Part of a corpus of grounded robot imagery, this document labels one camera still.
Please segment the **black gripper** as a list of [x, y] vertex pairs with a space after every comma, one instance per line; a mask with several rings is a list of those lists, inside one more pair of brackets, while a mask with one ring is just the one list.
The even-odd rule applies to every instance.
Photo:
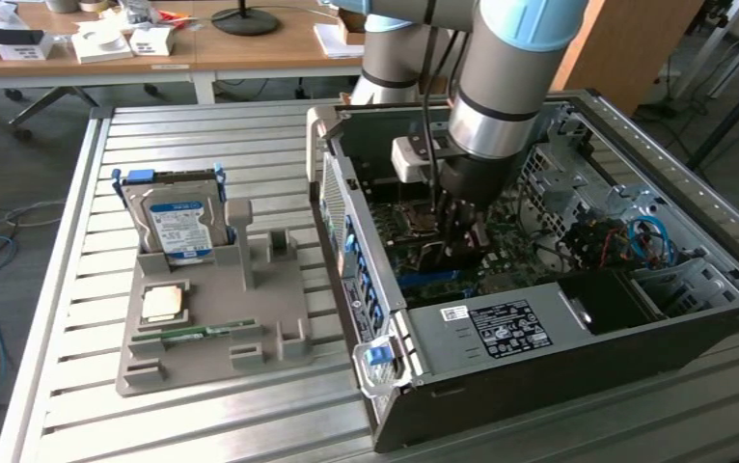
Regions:
[[514, 169], [514, 159], [456, 156], [445, 160], [439, 177], [436, 226], [444, 243], [456, 245], [487, 215]]

